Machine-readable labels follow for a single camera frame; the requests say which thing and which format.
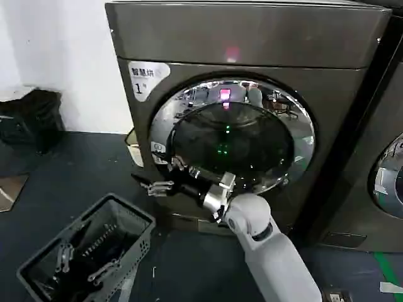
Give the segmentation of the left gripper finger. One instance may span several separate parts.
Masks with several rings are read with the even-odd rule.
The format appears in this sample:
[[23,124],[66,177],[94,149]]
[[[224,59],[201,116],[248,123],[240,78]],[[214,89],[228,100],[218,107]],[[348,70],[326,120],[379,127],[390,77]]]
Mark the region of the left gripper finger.
[[99,267],[90,273],[87,282],[100,284],[108,276],[119,270],[122,259],[127,251],[123,242],[103,243],[91,254],[91,258]]
[[55,273],[68,273],[70,271],[70,261],[74,258],[74,251],[80,245],[91,224],[92,221],[82,224],[69,237],[61,241],[57,252]]

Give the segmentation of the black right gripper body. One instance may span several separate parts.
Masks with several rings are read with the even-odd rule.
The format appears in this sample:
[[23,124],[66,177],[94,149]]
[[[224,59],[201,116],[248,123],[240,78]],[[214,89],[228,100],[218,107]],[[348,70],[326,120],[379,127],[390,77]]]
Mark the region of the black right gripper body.
[[209,179],[203,176],[194,178],[188,170],[181,171],[174,168],[171,171],[171,180],[174,184],[171,186],[171,196],[184,194],[196,202],[204,202],[207,192],[213,184],[218,184],[218,180]]

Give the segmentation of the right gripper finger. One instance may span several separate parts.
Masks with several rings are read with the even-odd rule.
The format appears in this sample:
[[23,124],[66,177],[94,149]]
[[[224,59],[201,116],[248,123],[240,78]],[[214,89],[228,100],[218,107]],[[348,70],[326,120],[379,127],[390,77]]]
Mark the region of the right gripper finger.
[[174,171],[189,172],[189,166],[180,156],[172,155],[167,152],[153,152],[152,158],[161,174],[169,174]]
[[149,196],[167,196],[167,193],[172,190],[174,186],[173,181],[151,182],[150,180],[133,173],[131,173],[131,176],[147,191]]

